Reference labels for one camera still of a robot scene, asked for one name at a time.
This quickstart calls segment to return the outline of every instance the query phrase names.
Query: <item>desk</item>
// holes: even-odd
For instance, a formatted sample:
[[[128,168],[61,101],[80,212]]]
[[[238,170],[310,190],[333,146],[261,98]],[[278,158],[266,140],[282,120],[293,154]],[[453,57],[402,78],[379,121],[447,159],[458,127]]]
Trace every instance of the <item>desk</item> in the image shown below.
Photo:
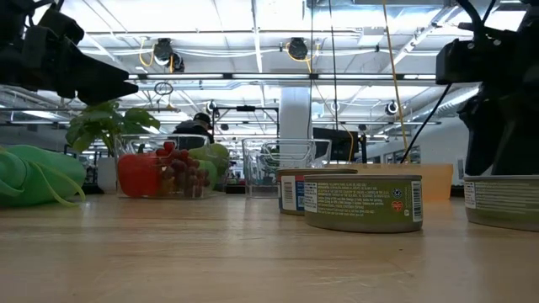
[[[0,210],[0,302],[537,302],[539,233],[427,203],[423,230],[326,231],[274,201],[90,196]]]

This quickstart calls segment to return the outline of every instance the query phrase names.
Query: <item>ceiling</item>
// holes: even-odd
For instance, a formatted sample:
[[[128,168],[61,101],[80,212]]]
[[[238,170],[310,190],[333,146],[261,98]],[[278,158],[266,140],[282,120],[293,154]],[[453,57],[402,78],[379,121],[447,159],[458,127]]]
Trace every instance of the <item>ceiling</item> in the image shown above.
[[[471,33],[456,27],[459,22],[469,19],[459,7],[452,6],[452,1],[388,2],[396,73],[432,75],[435,73],[435,56],[446,43],[472,37]],[[472,2],[481,12],[489,0]],[[286,50],[280,49],[290,38],[302,37],[309,48],[311,44],[318,48],[312,54],[312,72],[378,75],[392,71],[381,3],[382,0],[333,0],[332,19],[327,0],[319,0],[313,10],[306,8],[302,0],[71,0],[65,1],[62,12],[76,19],[86,31],[78,45],[84,53],[132,74],[168,72],[155,62],[145,66],[151,60],[152,45],[158,38],[173,40],[173,48],[183,57],[187,73],[307,74],[309,66],[306,62],[293,61]],[[488,26],[516,29],[523,16],[523,7],[515,8],[514,4],[498,1],[495,9]],[[36,12],[35,21],[43,12]],[[311,85],[308,80],[174,80],[169,81],[175,87],[173,93],[161,98],[154,93],[156,82],[137,81],[141,91],[121,98],[121,106],[148,109],[158,106],[161,109],[170,104],[181,111],[181,114],[154,112],[160,120],[169,122],[163,125],[163,132],[172,131],[175,122],[188,119],[210,101],[219,106],[278,107],[281,88]],[[334,84],[331,79],[316,84],[318,89],[312,90],[312,99],[321,104],[323,111],[317,119],[330,122],[332,112],[323,103],[334,101]],[[458,98],[471,86],[474,85],[455,86],[452,96]],[[405,120],[420,120],[421,114],[428,112],[443,89],[434,84],[432,76],[423,81],[399,82],[398,93]],[[18,91],[18,96],[33,95]],[[51,109],[65,106],[55,93],[39,92],[38,97],[26,98],[25,105]],[[387,116],[384,109],[395,99],[392,81],[337,83],[341,121],[394,121],[396,117]],[[0,104],[12,106],[6,98],[0,98]],[[73,100],[69,106],[80,109],[84,104]],[[59,114],[68,118],[68,113]],[[222,121],[250,121],[254,125],[230,125],[229,130],[221,133],[232,137],[276,132],[275,125],[270,123],[271,117],[262,112],[255,114],[231,111]],[[259,127],[257,121],[266,124]],[[388,129],[381,128],[373,126],[370,131],[376,134]]]

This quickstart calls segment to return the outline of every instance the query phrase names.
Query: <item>black jacket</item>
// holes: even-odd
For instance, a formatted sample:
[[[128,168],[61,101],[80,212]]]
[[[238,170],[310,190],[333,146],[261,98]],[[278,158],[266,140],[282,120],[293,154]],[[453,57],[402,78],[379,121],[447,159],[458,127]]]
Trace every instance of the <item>black jacket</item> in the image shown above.
[[[173,134],[186,134],[186,135],[202,135],[207,136],[210,139],[210,143],[214,143],[213,136],[198,122],[193,120],[187,120],[176,126],[176,130]]]

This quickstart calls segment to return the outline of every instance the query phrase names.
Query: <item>clear plastic container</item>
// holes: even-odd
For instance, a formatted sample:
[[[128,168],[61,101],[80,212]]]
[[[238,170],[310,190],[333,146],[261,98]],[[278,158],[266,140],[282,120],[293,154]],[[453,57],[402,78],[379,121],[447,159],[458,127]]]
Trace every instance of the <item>clear plastic container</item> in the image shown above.
[[[277,170],[325,167],[331,140],[244,139],[242,148],[247,196],[277,198]]]
[[[227,180],[226,148],[198,135],[123,135],[115,141],[118,195],[202,199]]]

